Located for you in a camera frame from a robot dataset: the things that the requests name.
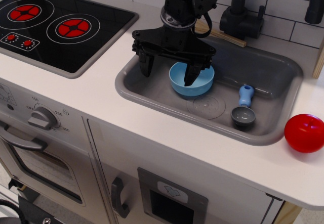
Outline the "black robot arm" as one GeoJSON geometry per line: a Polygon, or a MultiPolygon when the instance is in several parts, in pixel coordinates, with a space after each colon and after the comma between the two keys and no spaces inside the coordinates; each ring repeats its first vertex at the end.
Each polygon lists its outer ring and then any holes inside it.
{"type": "Polygon", "coordinates": [[[165,57],[185,63],[185,86],[190,86],[202,70],[209,68],[216,49],[201,39],[210,35],[212,22],[209,10],[217,0],[165,0],[160,18],[163,25],[155,29],[135,30],[132,50],[139,59],[143,75],[151,74],[155,57],[165,57]],[[198,19],[204,17],[209,30],[195,32],[198,19]]]}

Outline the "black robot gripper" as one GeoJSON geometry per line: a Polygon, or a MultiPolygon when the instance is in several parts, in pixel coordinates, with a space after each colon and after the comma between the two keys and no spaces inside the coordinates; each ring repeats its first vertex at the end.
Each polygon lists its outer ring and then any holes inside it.
{"type": "Polygon", "coordinates": [[[190,86],[200,72],[209,68],[216,49],[197,38],[190,29],[162,26],[135,30],[132,50],[138,56],[141,73],[149,77],[155,57],[165,57],[187,63],[184,85],[190,86]]]}

